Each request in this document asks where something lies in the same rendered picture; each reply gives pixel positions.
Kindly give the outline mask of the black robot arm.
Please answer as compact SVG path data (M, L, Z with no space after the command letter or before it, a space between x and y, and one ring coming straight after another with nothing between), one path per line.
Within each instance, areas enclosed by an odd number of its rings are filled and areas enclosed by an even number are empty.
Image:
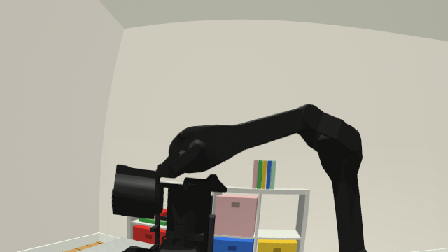
M282 137L299 134L319 154L332 181L339 252L367 252L358 187L363 160L359 131L342 119L305 104L237 125L200 125L182 130L169 145L169 156L157 170L116 165L112 213L154 219L162 213L168 188L167 221L208 225L211 191L227 192L217 175L185 177L183 184L161 183L184 173L205 172L238 153Z

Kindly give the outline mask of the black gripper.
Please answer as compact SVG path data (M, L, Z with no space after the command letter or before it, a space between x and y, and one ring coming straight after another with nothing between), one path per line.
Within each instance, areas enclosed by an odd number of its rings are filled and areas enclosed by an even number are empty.
M166 236L173 239L173 244L178 244L183 248L194 248L198 244L201 252L207 252L208 249L208 225L183 225L167 221ZM123 252L153 252L152 249L130 246Z

